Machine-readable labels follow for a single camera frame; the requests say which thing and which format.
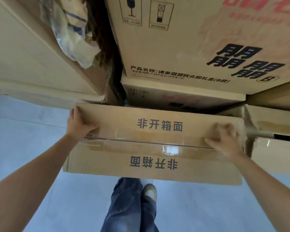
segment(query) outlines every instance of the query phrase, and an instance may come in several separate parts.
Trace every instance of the person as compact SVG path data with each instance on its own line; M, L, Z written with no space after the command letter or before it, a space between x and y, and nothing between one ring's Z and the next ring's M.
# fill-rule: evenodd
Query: person
M67 156L98 125L85 125L78 107L70 111L66 134L44 153L0 181L0 232L21 232L38 209ZM232 125L217 125L220 140L205 141L232 161L278 232L290 232L290 189L280 183L242 150ZM121 178L114 188L111 206L101 232L158 231L157 191L139 179Z

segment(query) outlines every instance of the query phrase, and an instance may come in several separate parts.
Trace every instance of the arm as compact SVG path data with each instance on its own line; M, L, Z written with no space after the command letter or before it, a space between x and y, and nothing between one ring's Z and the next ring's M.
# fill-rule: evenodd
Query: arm
M235 164L276 231L290 232L290 189L243 152L233 125L218 124L217 129L220 141L205 141Z
M74 146L97 125L70 111L66 134L47 151L0 181L0 232L21 232L40 206Z

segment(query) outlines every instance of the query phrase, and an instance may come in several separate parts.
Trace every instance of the hand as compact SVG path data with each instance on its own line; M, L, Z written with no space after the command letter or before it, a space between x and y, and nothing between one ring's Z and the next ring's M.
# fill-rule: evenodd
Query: hand
M66 135L72 136L77 141L80 141L87 133L96 128L98 128L97 124L85 125L83 123L78 106L70 110Z
M220 134L220 141L205 138L207 144L218 152L221 152L229 160L232 160L236 156L247 156L243 152L241 137L234 125L216 124L216 128Z

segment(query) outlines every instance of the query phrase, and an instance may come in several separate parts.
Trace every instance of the plastic bag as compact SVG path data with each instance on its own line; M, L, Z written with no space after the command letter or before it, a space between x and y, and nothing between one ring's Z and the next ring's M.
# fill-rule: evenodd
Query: plastic bag
M61 50L83 68L89 68L101 50L88 31L85 0L39 0L41 17L55 34Z

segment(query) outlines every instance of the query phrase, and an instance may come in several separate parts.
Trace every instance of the red printed character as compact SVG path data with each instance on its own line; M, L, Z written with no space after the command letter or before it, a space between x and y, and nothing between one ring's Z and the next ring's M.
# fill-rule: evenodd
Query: red printed character
M224 0L223 5L261 10L270 0Z
M277 2L276 5L274 12L290 14L290 0L282 0Z

